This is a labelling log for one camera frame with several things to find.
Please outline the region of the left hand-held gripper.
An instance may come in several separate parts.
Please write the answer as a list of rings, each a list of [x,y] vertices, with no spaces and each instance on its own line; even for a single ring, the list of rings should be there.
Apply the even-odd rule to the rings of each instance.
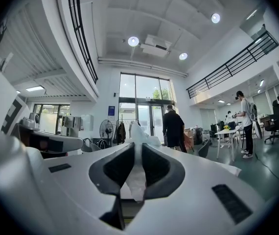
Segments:
[[[45,133],[39,129],[39,117],[32,113],[0,71],[0,132],[14,136],[26,147],[38,149],[46,158],[66,156],[83,146],[81,138]]]

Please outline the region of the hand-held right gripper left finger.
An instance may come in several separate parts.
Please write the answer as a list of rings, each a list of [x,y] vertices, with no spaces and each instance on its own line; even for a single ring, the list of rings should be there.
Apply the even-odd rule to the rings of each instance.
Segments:
[[[120,190],[133,169],[134,144],[45,160],[52,228],[47,235],[133,235],[124,224]]]

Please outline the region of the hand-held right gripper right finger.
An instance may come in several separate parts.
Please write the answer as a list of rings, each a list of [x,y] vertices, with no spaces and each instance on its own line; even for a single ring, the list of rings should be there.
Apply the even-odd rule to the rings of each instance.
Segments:
[[[147,189],[132,235],[247,235],[269,203],[220,163],[142,146]]]

